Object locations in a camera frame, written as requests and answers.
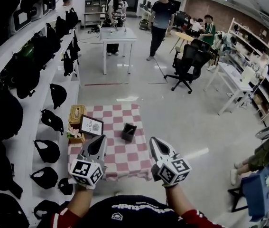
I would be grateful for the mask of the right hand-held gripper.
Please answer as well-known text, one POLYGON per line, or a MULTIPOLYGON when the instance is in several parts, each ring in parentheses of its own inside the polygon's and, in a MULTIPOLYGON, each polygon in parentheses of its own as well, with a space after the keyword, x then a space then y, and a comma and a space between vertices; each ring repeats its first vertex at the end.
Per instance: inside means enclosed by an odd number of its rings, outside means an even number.
POLYGON ((171 144, 151 137, 149 146, 156 162, 151 169, 154 181, 163 181, 164 187, 173 187, 185 180, 192 167, 184 157, 181 158, 171 144))

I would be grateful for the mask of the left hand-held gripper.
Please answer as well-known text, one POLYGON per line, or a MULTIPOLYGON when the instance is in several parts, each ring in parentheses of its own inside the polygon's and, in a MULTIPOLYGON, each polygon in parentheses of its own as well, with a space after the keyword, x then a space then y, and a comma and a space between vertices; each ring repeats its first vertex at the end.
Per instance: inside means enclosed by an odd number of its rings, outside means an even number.
POLYGON ((93 190, 102 179, 107 169, 104 163, 107 141, 104 134, 95 136, 83 144, 80 154, 70 154, 69 174, 77 184, 93 190))

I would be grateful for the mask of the black pen holder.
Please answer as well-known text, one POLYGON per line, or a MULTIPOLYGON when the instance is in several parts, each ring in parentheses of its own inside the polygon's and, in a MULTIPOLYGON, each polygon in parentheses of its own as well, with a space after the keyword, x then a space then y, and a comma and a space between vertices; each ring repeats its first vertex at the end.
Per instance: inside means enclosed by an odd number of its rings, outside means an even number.
POLYGON ((121 138, 122 138, 123 140, 125 140, 126 142, 132 142, 132 140, 133 140, 133 138, 134 138, 134 135, 135 135, 135 132, 134 132, 133 135, 128 135, 128 134, 126 134, 126 131, 127 131, 130 127, 135 128, 135 131, 136 131, 136 129, 137 129, 137 127, 136 127, 135 125, 131 125, 131 124, 129 124, 129 123, 125 123, 124 128, 123 128, 123 130, 122 130, 122 132, 121 132, 121 138))

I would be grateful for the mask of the person's right forearm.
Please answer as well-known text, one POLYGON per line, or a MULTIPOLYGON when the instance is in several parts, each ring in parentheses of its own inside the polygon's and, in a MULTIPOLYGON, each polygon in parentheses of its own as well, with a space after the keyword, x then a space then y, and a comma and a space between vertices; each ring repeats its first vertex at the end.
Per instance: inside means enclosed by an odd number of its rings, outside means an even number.
POLYGON ((165 188, 168 206, 179 216, 195 209, 187 199, 179 184, 165 188))

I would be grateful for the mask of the black framed picture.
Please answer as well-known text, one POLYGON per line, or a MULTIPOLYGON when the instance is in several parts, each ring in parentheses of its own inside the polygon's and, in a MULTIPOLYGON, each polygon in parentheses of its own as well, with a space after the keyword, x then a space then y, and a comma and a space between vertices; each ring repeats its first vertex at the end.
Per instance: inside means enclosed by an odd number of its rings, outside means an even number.
POLYGON ((103 121, 83 114, 81 116, 79 132, 91 136, 100 136, 103 135, 103 125, 103 121))

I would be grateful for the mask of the pink checkered tablecloth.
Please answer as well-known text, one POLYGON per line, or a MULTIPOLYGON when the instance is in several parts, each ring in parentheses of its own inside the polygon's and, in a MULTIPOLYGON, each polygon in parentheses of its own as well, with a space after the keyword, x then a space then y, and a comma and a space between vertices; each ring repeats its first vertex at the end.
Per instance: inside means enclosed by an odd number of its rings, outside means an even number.
POLYGON ((121 178, 138 177, 150 181, 153 160, 144 135, 139 105, 88 106, 86 113, 89 117, 103 121, 103 133, 108 138, 104 158, 107 169, 102 179, 117 181, 121 178), (121 138, 126 124, 137 127, 131 142, 121 138))

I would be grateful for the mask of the person's dark and red shirt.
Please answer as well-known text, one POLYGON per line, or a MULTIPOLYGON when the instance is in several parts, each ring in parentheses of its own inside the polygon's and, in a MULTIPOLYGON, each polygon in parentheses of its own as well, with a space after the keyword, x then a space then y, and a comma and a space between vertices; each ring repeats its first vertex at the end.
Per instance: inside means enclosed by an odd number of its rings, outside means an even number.
POLYGON ((47 228, 226 228, 196 209, 178 215, 166 204, 142 195, 119 195, 91 206, 82 218, 68 208, 51 217, 47 228))

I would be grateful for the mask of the black office chair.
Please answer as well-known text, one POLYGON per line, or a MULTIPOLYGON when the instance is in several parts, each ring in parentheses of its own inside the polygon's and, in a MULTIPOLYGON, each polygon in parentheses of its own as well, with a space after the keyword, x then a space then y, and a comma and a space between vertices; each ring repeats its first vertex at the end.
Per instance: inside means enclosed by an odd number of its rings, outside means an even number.
POLYGON ((164 79, 170 77, 178 80, 171 91, 174 91, 180 83, 184 83, 188 88, 188 93, 192 93, 190 84, 200 77, 202 67, 209 62, 212 56, 210 48, 208 43, 198 39, 184 45, 183 50, 175 47, 176 53, 172 64, 175 72, 173 75, 164 75, 164 79))

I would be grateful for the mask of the white long table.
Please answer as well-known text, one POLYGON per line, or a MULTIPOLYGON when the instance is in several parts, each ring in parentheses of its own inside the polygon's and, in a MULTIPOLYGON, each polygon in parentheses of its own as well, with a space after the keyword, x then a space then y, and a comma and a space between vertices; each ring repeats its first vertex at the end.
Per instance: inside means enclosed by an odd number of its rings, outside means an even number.
POLYGON ((226 109, 228 109, 232 103, 236 101, 236 99, 241 98, 239 102, 236 102, 236 104, 230 108, 230 112, 232 113, 234 109, 239 108, 245 102, 245 100, 248 100, 249 95, 252 92, 252 87, 248 82, 243 82, 241 74, 234 66, 223 62, 218 62, 214 73, 204 87, 205 92, 216 76, 222 80, 221 86, 226 85, 232 93, 232 97, 230 97, 229 100, 218 111, 218 115, 221 115, 226 109))

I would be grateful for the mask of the white floor fan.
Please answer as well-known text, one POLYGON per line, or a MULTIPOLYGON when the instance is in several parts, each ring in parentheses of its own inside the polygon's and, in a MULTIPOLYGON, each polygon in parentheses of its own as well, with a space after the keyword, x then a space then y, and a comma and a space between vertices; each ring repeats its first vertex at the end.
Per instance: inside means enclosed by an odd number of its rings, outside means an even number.
POLYGON ((256 133, 255 137, 260 140, 268 139, 269 138, 269 126, 259 131, 258 133, 256 133))

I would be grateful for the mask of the white container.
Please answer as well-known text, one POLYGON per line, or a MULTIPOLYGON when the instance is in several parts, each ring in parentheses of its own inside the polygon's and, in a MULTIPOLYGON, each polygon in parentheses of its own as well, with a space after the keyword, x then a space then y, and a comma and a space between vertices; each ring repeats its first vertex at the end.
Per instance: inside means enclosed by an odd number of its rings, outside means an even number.
POLYGON ((241 84, 248 85, 251 79, 254 78, 254 76, 255 76, 255 71, 253 70, 253 68, 250 66, 246 66, 244 71, 241 74, 241 78, 240 78, 241 84))

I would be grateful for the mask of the round wooden table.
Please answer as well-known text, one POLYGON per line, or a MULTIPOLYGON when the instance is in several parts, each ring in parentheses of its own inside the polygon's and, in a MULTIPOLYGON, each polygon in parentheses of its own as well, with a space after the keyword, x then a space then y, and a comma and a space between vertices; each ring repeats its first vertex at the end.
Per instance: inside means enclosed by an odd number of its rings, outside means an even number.
POLYGON ((187 35, 186 33, 181 33, 181 32, 175 32, 174 33, 175 36, 177 36, 177 41, 174 44, 174 46, 172 47, 172 49, 170 50, 170 53, 176 48, 179 47, 180 49, 182 48, 182 46, 184 45, 184 43, 191 43, 194 38, 187 35))

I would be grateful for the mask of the white square table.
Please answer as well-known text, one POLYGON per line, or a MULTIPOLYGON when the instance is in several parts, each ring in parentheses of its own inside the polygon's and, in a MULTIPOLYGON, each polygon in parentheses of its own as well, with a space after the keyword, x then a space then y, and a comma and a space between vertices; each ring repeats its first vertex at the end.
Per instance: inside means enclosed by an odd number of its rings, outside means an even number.
POLYGON ((129 52, 129 61, 128 61, 128 70, 127 73, 131 73, 131 63, 132 63, 132 50, 134 44, 137 41, 137 36, 130 28, 121 27, 121 28, 101 28, 100 30, 100 41, 103 44, 103 74, 107 75, 107 45, 108 44, 124 44, 123 54, 125 56, 126 45, 130 45, 129 52))

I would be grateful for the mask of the grey hutch desk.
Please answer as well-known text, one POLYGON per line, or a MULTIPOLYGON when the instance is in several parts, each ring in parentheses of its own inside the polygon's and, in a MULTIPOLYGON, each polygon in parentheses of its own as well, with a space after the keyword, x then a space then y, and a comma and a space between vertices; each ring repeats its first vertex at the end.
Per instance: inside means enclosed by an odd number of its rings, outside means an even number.
POLYGON ((82 26, 86 27, 101 25, 105 19, 107 0, 85 0, 82 26))

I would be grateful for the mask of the black monitor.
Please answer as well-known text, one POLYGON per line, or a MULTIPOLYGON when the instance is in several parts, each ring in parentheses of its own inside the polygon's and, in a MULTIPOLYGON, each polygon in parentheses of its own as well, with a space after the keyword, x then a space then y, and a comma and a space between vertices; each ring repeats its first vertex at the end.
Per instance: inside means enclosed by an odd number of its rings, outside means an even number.
POLYGON ((177 12, 180 9, 181 2, 177 0, 168 0, 169 2, 172 3, 174 10, 177 12))

